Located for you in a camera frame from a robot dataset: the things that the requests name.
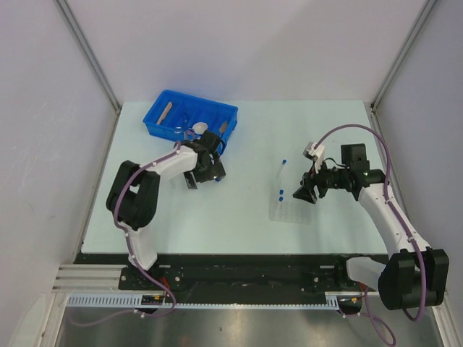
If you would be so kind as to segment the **clear plastic test tube rack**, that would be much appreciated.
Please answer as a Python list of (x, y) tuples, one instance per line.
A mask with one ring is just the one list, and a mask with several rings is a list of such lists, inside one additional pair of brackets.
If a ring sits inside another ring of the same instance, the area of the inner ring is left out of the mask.
[(309, 224), (312, 220), (307, 202), (299, 200), (271, 200), (268, 218), (273, 222)]

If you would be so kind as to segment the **white porcelain evaporating dish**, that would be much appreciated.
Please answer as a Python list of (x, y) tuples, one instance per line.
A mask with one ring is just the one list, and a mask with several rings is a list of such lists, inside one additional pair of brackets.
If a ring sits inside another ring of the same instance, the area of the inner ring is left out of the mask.
[(208, 124), (205, 122), (197, 122), (192, 125), (192, 130), (195, 134), (202, 135), (208, 129)]

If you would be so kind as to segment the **bristle test tube brush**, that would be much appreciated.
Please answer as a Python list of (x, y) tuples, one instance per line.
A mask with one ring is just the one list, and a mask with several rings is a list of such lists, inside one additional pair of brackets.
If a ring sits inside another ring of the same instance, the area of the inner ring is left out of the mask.
[(219, 134), (223, 135), (228, 127), (228, 122), (225, 121), (219, 128)]

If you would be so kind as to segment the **wooden test tube clamp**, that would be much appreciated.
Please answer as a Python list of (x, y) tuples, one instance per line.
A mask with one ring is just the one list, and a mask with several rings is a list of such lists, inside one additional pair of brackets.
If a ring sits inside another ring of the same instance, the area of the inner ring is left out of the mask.
[(166, 107), (164, 108), (164, 110), (161, 112), (161, 115), (159, 116), (158, 121), (156, 122), (157, 125), (161, 125), (163, 120), (166, 118), (166, 116), (170, 112), (172, 106), (173, 106), (173, 103), (171, 101), (169, 101), (167, 103)]

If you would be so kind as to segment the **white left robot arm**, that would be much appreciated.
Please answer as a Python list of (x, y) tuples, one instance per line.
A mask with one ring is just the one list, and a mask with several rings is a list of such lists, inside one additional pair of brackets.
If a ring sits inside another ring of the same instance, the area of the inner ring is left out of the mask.
[(106, 209), (124, 232), (129, 261), (137, 267), (134, 279), (143, 288), (153, 288), (160, 280), (159, 270), (153, 267), (158, 254), (147, 227), (156, 214), (161, 183), (182, 175), (188, 189), (197, 189), (198, 184), (222, 180), (225, 149), (225, 141), (206, 130), (198, 138), (175, 142), (169, 153), (145, 165), (130, 160), (121, 163)]

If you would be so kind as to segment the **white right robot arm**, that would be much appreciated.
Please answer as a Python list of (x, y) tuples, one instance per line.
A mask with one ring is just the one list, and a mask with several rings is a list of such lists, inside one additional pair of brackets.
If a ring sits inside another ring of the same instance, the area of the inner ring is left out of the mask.
[(329, 168), (324, 154), (324, 146), (312, 142), (304, 149), (303, 155), (313, 164), (293, 197), (314, 204), (330, 189), (352, 194), (370, 216), (388, 253), (385, 264), (366, 256), (348, 259), (335, 269), (334, 283), (342, 290), (359, 282), (371, 287), (390, 310), (442, 304), (449, 257), (444, 250), (433, 249), (407, 219), (384, 172), (370, 167), (366, 146), (342, 145), (340, 168)]

